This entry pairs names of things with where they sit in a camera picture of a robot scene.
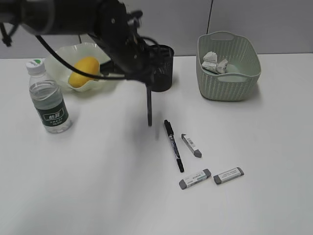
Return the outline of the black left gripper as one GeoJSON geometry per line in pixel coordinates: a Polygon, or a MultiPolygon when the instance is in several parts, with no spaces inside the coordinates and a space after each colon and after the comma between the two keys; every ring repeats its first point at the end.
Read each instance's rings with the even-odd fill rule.
{"type": "Polygon", "coordinates": [[[125,74],[125,79],[150,86],[154,65],[148,45],[137,33],[142,16],[142,10],[129,12],[122,2],[102,0],[96,10],[94,40],[125,74]]]}

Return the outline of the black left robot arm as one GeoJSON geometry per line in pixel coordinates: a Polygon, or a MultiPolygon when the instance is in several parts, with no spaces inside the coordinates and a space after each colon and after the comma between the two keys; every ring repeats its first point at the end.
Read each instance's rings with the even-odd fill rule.
{"type": "Polygon", "coordinates": [[[0,34],[10,47],[19,26],[37,40],[62,65],[80,75],[108,80],[118,72],[118,80],[135,80],[150,86],[157,59],[137,33],[142,12],[129,13],[118,0],[2,0],[0,2],[0,34]],[[44,35],[88,34],[110,57],[109,70],[92,75],[76,69],[61,58],[42,38],[44,35]]]}

